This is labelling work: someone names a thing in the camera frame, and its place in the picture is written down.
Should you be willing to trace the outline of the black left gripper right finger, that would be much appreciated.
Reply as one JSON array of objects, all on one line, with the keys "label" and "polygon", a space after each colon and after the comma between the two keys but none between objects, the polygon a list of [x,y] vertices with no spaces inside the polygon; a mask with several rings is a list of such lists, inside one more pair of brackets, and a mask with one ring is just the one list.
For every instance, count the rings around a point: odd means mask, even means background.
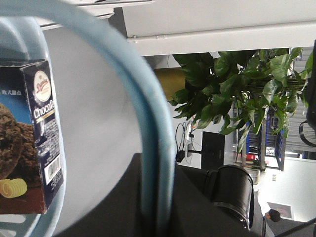
[{"label": "black left gripper right finger", "polygon": [[272,237],[250,174],[176,166],[170,237]]}]

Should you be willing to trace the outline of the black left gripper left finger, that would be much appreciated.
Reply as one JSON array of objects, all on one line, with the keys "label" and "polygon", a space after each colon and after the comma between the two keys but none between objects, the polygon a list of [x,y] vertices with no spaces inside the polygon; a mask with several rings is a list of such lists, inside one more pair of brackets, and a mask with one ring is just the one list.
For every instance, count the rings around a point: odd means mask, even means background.
[{"label": "black left gripper left finger", "polygon": [[141,214],[141,153],[135,153],[115,187],[58,237],[154,237]]}]

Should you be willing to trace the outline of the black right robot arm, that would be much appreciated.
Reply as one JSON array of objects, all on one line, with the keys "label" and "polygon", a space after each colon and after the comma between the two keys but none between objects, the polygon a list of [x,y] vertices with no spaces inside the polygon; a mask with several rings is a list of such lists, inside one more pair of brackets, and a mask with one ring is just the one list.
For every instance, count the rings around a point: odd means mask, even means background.
[{"label": "black right robot arm", "polygon": [[176,166],[170,237],[271,237],[249,173]]}]

